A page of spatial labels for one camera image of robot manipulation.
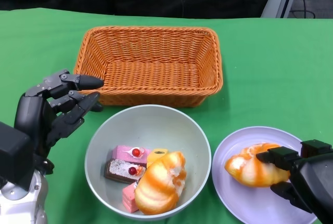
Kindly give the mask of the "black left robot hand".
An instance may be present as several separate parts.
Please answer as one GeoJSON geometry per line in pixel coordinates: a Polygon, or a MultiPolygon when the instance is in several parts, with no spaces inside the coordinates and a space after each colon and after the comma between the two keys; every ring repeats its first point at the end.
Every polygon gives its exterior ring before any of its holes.
{"type": "Polygon", "coordinates": [[[31,138],[37,155],[47,157],[58,140],[84,123],[85,114],[103,110],[96,91],[103,85],[97,77],[68,70],[45,77],[20,97],[14,127],[31,138]]]}

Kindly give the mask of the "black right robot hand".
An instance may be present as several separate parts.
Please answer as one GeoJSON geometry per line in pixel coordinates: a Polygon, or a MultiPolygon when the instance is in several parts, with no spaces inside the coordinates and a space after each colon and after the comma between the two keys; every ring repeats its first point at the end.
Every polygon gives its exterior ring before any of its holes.
{"type": "Polygon", "coordinates": [[[257,159],[290,172],[289,182],[270,189],[291,205],[332,223],[332,146],[313,139],[301,142],[301,153],[278,147],[258,153],[257,159]]]}

